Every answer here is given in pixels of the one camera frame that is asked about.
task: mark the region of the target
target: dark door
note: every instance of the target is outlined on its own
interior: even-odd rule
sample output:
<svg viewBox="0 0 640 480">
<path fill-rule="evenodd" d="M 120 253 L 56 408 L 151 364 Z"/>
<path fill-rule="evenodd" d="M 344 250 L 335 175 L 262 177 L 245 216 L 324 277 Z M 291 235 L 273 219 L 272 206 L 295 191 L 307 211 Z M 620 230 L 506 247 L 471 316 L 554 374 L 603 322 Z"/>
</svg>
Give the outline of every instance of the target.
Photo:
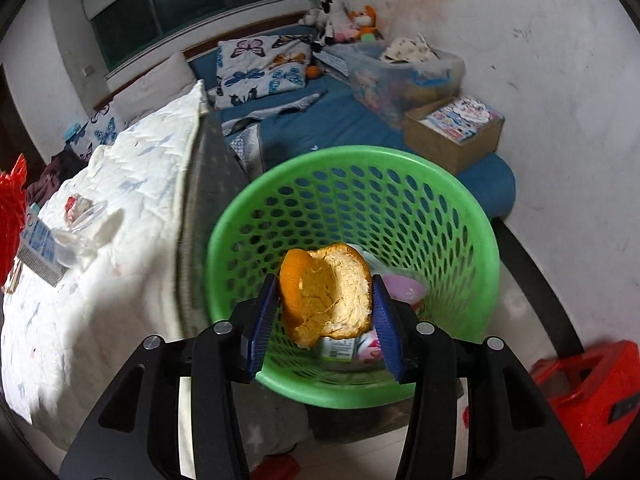
<svg viewBox="0 0 640 480">
<path fill-rule="evenodd" d="M 11 171 L 21 153 L 27 159 L 27 184 L 30 184 L 40 178 L 45 163 L 22 124 L 9 92 L 4 67 L 0 65 L 0 170 Z"/>
</svg>

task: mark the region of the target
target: white quilt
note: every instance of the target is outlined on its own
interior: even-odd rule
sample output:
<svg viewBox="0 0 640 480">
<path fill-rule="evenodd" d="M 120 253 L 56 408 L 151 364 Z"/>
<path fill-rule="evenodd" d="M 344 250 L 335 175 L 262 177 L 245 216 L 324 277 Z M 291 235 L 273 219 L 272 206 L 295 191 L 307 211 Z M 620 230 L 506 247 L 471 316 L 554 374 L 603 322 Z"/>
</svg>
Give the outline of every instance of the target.
<svg viewBox="0 0 640 480">
<path fill-rule="evenodd" d="M 176 253 L 203 99 L 199 82 L 188 95 L 120 133 L 113 146 L 99 146 L 89 166 L 62 185 L 40 218 L 62 227 L 73 193 L 107 200 L 109 223 L 119 224 L 111 242 L 87 270 L 69 269 L 56 287 L 25 267 L 15 294 L 4 298 L 0 344 L 6 400 L 61 449 L 68 449 L 105 387 L 147 335 L 183 338 Z M 273 399 L 261 402 L 263 411 L 273 407 Z M 302 406 L 293 409 L 303 423 L 289 435 L 290 446 L 306 431 Z M 184 465 L 191 449 L 190 415 L 184 403 L 181 410 Z M 264 444 L 269 431 L 260 430 L 256 420 L 253 425 Z"/>
</svg>

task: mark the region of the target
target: plastic storage bin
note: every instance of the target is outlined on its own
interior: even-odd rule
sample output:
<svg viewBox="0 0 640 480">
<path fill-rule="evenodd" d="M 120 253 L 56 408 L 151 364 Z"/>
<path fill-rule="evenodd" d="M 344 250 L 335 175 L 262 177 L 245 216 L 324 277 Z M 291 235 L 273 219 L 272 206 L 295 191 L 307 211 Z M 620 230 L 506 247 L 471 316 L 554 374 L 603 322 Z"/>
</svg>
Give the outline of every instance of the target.
<svg viewBox="0 0 640 480">
<path fill-rule="evenodd" d="M 461 57 L 438 50 L 437 60 L 390 64 L 380 61 L 389 41 L 338 44 L 328 52 L 347 64 L 354 97 L 392 128 L 402 129 L 411 108 L 451 97 L 460 89 L 465 63 Z"/>
<path fill-rule="evenodd" d="M 428 294 L 417 310 L 451 336 L 479 342 L 498 295 L 494 232 L 452 175 L 409 153 L 341 146 L 285 162 L 249 184 L 209 241 L 206 285 L 212 320 L 254 298 L 287 250 L 337 241 L 360 245 L 386 266 L 420 272 Z M 284 333 L 280 314 L 257 380 L 299 402 L 365 408 L 410 397 L 386 370 L 327 370 Z"/>
</svg>

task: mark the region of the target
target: butterfly pillow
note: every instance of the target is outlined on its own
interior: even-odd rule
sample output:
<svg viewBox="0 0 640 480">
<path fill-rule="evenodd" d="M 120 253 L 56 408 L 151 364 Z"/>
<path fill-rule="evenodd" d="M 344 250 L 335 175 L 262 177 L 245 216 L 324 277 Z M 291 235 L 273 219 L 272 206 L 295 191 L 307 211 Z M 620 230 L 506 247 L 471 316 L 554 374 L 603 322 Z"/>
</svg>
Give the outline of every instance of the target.
<svg viewBox="0 0 640 480">
<path fill-rule="evenodd" d="M 66 143 L 82 160 L 89 161 L 98 146 L 111 146 L 124 129 L 124 121 L 112 101 L 96 112 L 87 124 L 67 139 Z"/>
<path fill-rule="evenodd" d="M 304 88 L 310 36 L 257 36 L 218 44 L 216 108 Z"/>
</svg>

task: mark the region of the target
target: wooden headboard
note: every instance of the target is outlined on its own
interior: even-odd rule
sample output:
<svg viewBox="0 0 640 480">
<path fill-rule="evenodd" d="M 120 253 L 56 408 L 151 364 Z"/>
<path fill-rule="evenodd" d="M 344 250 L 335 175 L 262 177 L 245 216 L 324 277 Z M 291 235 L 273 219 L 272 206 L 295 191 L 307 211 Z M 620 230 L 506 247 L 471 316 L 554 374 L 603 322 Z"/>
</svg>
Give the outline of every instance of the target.
<svg viewBox="0 0 640 480">
<path fill-rule="evenodd" d="M 188 60 L 193 59 L 204 52 L 208 52 L 209 50 L 213 50 L 218 46 L 220 41 L 226 40 L 236 40 L 238 38 L 245 38 L 247 36 L 254 36 L 255 34 L 259 34 L 260 32 L 265 32 L 267 30 L 273 30 L 274 28 L 287 27 L 287 25 L 294 25 L 298 22 L 302 16 L 304 16 L 304 12 L 294 12 L 292 14 L 285 14 L 283 16 L 277 16 L 276 18 L 269 18 L 268 20 L 262 20 L 261 22 L 251 23 L 249 25 L 245 25 L 244 27 L 235 28 L 234 30 L 230 30 L 229 32 L 225 32 L 224 34 L 220 34 L 219 36 L 215 36 L 213 38 L 209 38 L 201 43 L 190 46 L 186 50 L 183 50 L 184 57 Z M 152 67 L 149 67 L 144 72 L 141 72 L 133 79 L 130 79 L 123 85 L 116 88 L 113 92 L 105 96 L 103 99 L 94 106 L 94 110 L 102 110 L 107 104 L 113 101 L 113 97 L 116 94 L 122 92 L 125 88 L 131 86 L 138 79 L 140 79 L 143 75 L 149 72 L 151 69 L 158 66 L 160 63 L 156 63 Z"/>
</svg>

